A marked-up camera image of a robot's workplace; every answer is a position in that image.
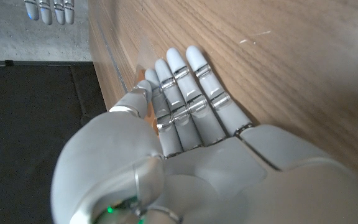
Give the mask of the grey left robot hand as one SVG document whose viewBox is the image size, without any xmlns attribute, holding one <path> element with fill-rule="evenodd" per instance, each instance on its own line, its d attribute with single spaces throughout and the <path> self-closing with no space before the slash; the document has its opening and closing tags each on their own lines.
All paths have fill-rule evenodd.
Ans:
<svg viewBox="0 0 358 224">
<path fill-rule="evenodd" d="M 51 211 L 55 223 L 358 223 L 358 179 L 254 125 L 189 46 L 66 143 Z"/>
</svg>

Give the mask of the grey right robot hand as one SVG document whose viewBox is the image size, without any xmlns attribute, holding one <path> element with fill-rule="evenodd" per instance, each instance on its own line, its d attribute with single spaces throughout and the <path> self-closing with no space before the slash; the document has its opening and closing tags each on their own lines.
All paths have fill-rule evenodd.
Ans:
<svg viewBox="0 0 358 224">
<path fill-rule="evenodd" d="M 41 19 L 44 24 L 52 25 L 54 12 L 60 25 L 74 24 L 74 0 L 24 0 L 24 4 L 28 18 L 33 21 Z"/>
</svg>

